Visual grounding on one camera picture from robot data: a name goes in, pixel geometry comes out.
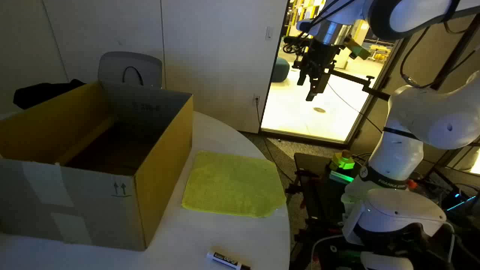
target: doorway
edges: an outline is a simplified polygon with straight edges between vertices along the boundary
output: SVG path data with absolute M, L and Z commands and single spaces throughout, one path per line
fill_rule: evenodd
M 307 76 L 303 85 L 297 85 L 300 70 L 293 68 L 294 61 L 301 60 L 301 55 L 286 53 L 283 50 L 285 37 L 296 37 L 301 33 L 296 29 L 296 23 L 314 18 L 324 4 L 324 0 L 289 1 L 276 60 L 276 65 L 288 64 L 288 74 L 284 80 L 270 83 L 261 130 L 346 144 L 360 116 L 359 112 L 366 106 L 369 96 L 362 92 L 363 85 L 331 75 L 324 93 L 318 94 L 312 101 L 306 101 L 310 90 L 309 78 Z M 358 44 L 369 50 L 370 57 L 366 60 L 360 57 L 352 59 L 349 57 L 350 50 L 345 48 L 334 58 L 335 70 L 362 79 L 373 76 L 370 85 L 372 87 L 384 68 L 394 44 L 375 37 L 368 23 L 363 20 L 358 20 L 353 25 L 351 36 Z

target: yellow microfiber cloth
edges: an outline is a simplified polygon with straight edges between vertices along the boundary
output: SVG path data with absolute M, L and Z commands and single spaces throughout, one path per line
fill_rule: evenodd
M 202 151 L 195 156 L 182 206 L 259 218 L 271 215 L 285 201 L 273 162 Z

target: open cardboard box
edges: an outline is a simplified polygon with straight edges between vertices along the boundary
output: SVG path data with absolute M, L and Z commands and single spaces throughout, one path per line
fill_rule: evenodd
M 0 227 L 145 250 L 192 147 L 191 94 L 97 82 L 0 121 Z

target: white round table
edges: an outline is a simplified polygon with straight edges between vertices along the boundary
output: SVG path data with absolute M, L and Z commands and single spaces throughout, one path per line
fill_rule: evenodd
M 16 270 L 228 270 L 206 259 L 210 249 L 251 266 L 253 270 L 286 270 L 290 230 L 287 207 L 267 218 L 196 212 L 181 206 L 183 191 L 199 150 L 264 159 L 242 134 L 195 112 L 193 146 L 172 197 L 146 251 L 88 245 L 0 233 L 0 268 Z

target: white floor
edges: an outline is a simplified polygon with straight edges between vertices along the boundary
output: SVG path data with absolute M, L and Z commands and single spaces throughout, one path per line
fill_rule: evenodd
M 285 59 L 292 66 L 295 56 L 288 55 Z M 339 71 L 362 78 L 366 75 L 377 77 L 382 66 L 378 62 L 357 59 L 351 60 L 346 70 Z M 330 76 L 330 87 L 308 102 L 305 98 L 310 89 L 309 78 L 307 76 L 305 83 L 298 86 L 299 74 L 298 69 L 290 68 L 285 81 L 271 84 L 262 129 L 344 142 L 359 114 L 334 91 L 356 110 L 361 110 L 368 94 L 362 92 L 360 84 Z

